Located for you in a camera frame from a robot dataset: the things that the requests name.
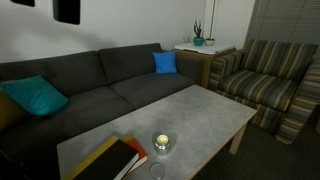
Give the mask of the metal candle container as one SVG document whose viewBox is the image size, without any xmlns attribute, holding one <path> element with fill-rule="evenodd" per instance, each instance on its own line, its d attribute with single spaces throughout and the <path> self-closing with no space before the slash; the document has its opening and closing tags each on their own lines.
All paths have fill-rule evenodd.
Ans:
<svg viewBox="0 0 320 180">
<path fill-rule="evenodd" d="M 159 154 L 167 154 L 171 149 L 169 136 L 166 134 L 159 134 L 155 138 L 155 150 Z"/>
</svg>

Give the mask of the dark wall picture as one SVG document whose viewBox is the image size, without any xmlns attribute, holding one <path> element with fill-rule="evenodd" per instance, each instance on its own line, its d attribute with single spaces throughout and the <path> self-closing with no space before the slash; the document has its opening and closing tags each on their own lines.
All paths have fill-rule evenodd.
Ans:
<svg viewBox="0 0 320 180">
<path fill-rule="evenodd" d="M 74 25 L 80 24 L 81 0 L 53 0 L 54 19 Z"/>
</svg>

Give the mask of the dark wall picture corner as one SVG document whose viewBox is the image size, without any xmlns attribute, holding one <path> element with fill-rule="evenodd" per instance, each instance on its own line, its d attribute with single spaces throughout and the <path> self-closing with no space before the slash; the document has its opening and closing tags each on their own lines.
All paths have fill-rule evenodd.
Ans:
<svg viewBox="0 0 320 180">
<path fill-rule="evenodd" d="M 35 7 L 35 0 L 11 0 L 13 3 Z"/>
</svg>

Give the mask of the teal plant pot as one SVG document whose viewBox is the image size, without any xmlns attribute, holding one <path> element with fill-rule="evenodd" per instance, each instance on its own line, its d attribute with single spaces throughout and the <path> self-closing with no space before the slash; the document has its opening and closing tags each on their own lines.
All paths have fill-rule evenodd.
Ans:
<svg viewBox="0 0 320 180">
<path fill-rule="evenodd" d="M 194 37 L 193 38 L 194 46 L 202 46 L 203 43 L 204 43 L 204 38 L 203 37 L 201 37 L 201 38 Z"/>
</svg>

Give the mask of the wooden side table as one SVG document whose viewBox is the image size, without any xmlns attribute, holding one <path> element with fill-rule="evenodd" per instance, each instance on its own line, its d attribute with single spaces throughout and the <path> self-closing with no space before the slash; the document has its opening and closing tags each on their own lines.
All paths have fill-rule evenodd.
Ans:
<svg viewBox="0 0 320 180">
<path fill-rule="evenodd" d="M 176 52 L 178 54 L 191 56 L 194 58 L 201 59 L 203 61 L 201 86 L 204 88 L 208 87 L 209 74 L 210 74 L 210 70 L 211 70 L 211 62 L 216 58 L 227 55 L 227 54 L 234 52 L 234 51 L 235 51 L 235 48 L 231 48 L 231 49 L 219 52 L 217 54 L 207 55 L 207 54 L 201 54 L 201 53 L 194 52 L 194 51 L 176 49 Z"/>
</svg>

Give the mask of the teal cushion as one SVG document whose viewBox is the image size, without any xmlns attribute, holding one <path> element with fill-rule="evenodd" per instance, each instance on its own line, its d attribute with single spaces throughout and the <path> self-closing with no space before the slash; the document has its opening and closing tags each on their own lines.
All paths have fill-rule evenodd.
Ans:
<svg viewBox="0 0 320 180">
<path fill-rule="evenodd" d="M 40 75 L 2 82 L 0 87 L 24 110 L 37 116 L 54 114 L 69 103 L 66 96 Z"/>
</svg>

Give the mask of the window blinds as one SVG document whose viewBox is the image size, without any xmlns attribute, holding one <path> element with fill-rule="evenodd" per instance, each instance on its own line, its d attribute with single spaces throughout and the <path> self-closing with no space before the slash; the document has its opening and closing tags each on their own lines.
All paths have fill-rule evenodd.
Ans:
<svg viewBox="0 0 320 180">
<path fill-rule="evenodd" d="M 256 0 L 250 39 L 320 44 L 320 0 Z"/>
</svg>

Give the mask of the blue cushion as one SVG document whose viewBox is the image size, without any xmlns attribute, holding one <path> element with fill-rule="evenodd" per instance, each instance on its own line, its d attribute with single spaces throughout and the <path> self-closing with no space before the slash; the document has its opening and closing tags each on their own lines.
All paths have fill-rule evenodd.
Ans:
<svg viewBox="0 0 320 180">
<path fill-rule="evenodd" d="M 153 57 L 156 64 L 156 72 L 158 74 L 176 74 L 176 53 L 171 52 L 163 52 L 158 53 L 154 52 Z"/>
</svg>

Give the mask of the grey coffee table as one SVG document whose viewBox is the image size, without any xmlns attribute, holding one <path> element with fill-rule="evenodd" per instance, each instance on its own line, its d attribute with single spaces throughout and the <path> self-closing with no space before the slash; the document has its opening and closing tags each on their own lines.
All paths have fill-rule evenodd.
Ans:
<svg viewBox="0 0 320 180">
<path fill-rule="evenodd" d="M 237 152 L 255 114 L 248 106 L 193 85 L 58 144 L 60 177 L 66 178 L 111 137 L 132 135 L 147 152 L 148 161 L 124 180 L 153 180 L 149 168 L 155 162 L 165 167 L 162 180 L 190 180 L 224 145 Z M 164 155 L 155 150 L 159 134 L 170 139 L 171 149 Z"/>
</svg>

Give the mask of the mustard cushion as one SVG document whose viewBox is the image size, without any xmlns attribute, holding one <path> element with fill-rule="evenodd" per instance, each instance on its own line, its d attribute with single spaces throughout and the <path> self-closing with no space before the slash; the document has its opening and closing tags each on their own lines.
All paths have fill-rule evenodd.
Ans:
<svg viewBox="0 0 320 180">
<path fill-rule="evenodd" d="M 9 95 L 3 90 L 0 91 L 0 132 L 12 127 L 28 116 L 29 113 Z"/>
</svg>

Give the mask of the orange book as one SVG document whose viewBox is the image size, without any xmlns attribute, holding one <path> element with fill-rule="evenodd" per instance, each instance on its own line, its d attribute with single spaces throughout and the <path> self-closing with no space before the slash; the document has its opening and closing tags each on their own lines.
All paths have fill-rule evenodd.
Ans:
<svg viewBox="0 0 320 180">
<path fill-rule="evenodd" d="M 138 151 L 138 156 L 139 156 L 138 160 L 129 170 L 129 173 L 131 173 L 132 171 L 134 171 L 135 169 L 143 165 L 145 162 L 147 162 L 148 156 L 147 156 L 147 152 L 144 150 L 144 148 L 140 145 L 140 143 L 135 138 L 126 140 L 126 143 L 130 147 L 133 147 L 134 149 L 136 149 Z"/>
</svg>

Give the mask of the round glass lid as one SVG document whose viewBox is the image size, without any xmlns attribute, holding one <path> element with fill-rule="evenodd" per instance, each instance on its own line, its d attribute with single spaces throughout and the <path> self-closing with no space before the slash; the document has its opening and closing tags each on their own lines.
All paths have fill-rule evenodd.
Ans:
<svg viewBox="0 0 320 180">
<path fill-rule="evenodd" d="M 165 167 L 162 163 L 155 162 L 149 168 L 153 180 L 162 180 L 165 177 Z"/>
</svg>

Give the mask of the small white plant pot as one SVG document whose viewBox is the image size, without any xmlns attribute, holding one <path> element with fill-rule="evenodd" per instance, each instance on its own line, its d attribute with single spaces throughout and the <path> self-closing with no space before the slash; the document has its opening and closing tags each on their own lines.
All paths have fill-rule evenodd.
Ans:
<svg viewBox="0 0 320 180">
<path fill-rule="evenodd" d="M 206 46 L 212 46 L 215 43 L 215 39 L 207 38 L 205 39 Z"/>
</svg>

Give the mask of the dark grey patterned sofa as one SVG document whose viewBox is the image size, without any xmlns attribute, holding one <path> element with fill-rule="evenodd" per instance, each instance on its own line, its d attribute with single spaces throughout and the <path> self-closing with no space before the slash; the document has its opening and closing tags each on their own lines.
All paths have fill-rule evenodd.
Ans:
<svg viewBox="0 0 320 180">
<path fill-rule="evenodd" d="M 40 75 L 68 99 L 58 112 L 28 115 L 0 134 L 1 178 L 58 180 L 57 145 L 177 91 L 199 84 L 203 62 L 178 54 L 158 74 L 158 43 L 0 64 L 3 82 Z"/>
</svg>

